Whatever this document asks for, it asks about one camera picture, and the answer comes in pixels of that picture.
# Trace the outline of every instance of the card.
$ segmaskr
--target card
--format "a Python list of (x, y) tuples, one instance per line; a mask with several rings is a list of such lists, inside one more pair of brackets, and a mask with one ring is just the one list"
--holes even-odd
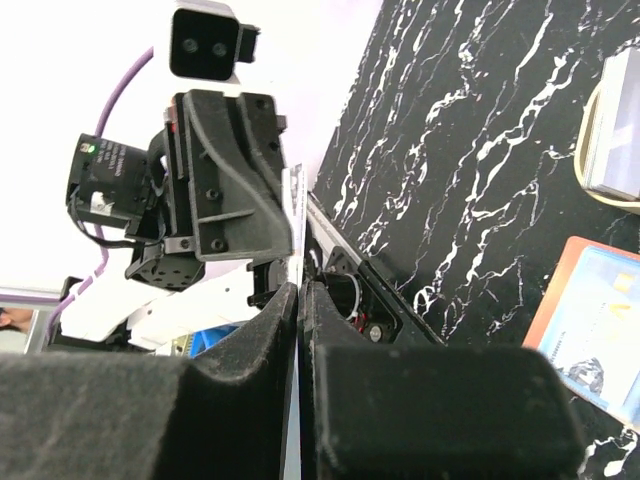
[(575, 393), (640, 423), (640, 255), (572, 237), (524, 341)]

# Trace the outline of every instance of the camera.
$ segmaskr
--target camera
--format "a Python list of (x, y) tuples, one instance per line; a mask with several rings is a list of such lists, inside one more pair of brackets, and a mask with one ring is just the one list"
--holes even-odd
[(169, 68), (177, 77), (224, 82), (236, 62), (251, 63), (258, 29), (222, 3), (178, 0), (171, 17)]

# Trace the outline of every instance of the black marble surface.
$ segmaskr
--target black marble surface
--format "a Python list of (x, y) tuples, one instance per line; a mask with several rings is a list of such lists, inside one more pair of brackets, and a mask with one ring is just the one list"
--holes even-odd
[[(640, 250), (640, 218), (572, 165), (604, 59), (630, 46), (637, 0), (387, 1), (314, 193), (449, 343), (521, 343), (568, 237)], [(640, 478), (637, 434), (571, 402), (580, 478)]]

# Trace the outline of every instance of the black bracket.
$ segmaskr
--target black bracket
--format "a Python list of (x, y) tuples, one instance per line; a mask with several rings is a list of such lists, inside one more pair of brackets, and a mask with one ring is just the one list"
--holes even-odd
[[(172, 113), (178, 177), (188, 179), (195, 255), (202, 262), (290, 255), (281, 208), (278, 116), (267, 95), (192, 90)], [(176, 205), (184, 202), (174, 199)]]
[(159, 244), (135, 249), (131, 264), (125, 270), (124, 276), (127, 280), (136, 280), (172, 292), (181, 292), (202, 279), (204, 273), (204, 263), (200, 262), (193, 253), (167, 254), (165, 245)]

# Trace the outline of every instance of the white wall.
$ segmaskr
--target white wall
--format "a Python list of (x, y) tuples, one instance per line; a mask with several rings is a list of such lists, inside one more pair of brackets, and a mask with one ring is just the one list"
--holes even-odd
[[(317, 172), (382, 0), (237, 0), (262, 29), (243, 84), (276, 97), (289, 119), (289, 163)], [(80, 132), (91, 133), (122, 74), (154, 40), (159, 0), (4, 2), (0, 7), (2, 150), (0, 287), (61, 286), (85, 276), (98, 248), (67, 217), (64, 190)], [(123, 95), (105, 137), (145, 148), (174, 93), (158, 62)], [(117, 263), (126, 265), (128, 253)]]

